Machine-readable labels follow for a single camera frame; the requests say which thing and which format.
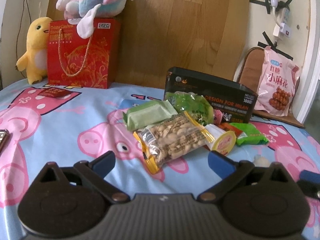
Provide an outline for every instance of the phone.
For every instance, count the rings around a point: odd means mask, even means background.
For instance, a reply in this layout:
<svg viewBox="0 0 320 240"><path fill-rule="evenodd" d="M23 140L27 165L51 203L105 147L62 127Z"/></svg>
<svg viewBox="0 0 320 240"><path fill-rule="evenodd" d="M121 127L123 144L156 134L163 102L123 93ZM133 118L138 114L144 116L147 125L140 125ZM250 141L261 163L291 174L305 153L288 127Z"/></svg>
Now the phone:
<svg viewBox="0 0 320 240"><path fill-rule="evenodd" d="M7 129L5 130L0 130L0 154L4 148L5 143L10 137L10 133Z"/></svg>

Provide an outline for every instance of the stuffed animal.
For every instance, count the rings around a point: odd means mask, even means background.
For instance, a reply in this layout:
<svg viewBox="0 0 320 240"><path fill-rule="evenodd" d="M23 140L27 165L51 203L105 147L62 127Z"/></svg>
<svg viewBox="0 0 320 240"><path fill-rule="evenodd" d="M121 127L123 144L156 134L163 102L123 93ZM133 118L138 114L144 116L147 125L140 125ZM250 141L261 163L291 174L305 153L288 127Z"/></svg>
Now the stuffed animal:
<svg viewBox="0 0 320 240"><path fill-rule="evenodd" d="M66 20L80 18L79 0L58 0L56 8L59 11L64 11L64 18Z"/></svg>
<svg viewBox="0 0 320 240"><path fill-rule="evenodd" d="M122 12L127 0L79 0L79 15L83 19L77 25L78 35L89 38L93 33L95 17L114 17Z"/></svg>
<svg viewBox="0 0 320 240"><path fill-rule="evenodd" d="M30 85L47 76L47 43L52 20L41 17L31 23L27 34L27 52L17 61L19 71L26 70Z"/></svg>

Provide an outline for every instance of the black box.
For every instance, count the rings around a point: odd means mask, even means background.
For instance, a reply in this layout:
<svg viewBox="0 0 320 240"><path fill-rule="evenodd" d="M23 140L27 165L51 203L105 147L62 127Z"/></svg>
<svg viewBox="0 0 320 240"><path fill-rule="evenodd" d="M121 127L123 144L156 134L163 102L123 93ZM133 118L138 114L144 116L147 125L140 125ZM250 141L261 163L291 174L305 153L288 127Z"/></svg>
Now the black box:
<svg viewBox="0 0 320 240"><path fill-rule="evenodd" d="M239 83L198 71L173 67L168 70L164 94L193 92L204 96L230 122L248 123L258 95Z"/></svg>

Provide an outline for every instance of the pink and blue plush toy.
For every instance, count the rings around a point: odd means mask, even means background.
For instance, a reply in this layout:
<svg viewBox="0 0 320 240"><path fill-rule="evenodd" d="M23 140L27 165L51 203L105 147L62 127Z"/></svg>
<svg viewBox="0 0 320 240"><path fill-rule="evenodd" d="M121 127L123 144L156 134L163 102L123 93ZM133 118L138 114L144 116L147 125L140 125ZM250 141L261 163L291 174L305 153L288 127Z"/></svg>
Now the pink and blue plush toy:
<svg viewBox="0 0 320 240"><path fill-rule="evenodd" d="M65 19L81 17L77 26L80 37L86 39L93 33L93 19L110 18L124 9L127 0L58 0L56 8L64 11Z"/></svg>

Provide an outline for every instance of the wooden headboard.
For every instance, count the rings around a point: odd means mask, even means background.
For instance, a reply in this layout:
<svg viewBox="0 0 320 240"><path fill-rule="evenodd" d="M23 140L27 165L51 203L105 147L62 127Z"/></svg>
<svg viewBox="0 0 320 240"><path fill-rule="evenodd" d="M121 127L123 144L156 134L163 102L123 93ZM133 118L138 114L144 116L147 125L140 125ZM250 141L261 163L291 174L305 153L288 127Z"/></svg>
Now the wooden headboard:
<svg viewBox="0 0 320 240"><path fill-rule="evenodd" d="M47 16L61 20L56 2ZM248 14L249 0L127 0L116 81L164 88L173 66L233 80Z"/></svg>

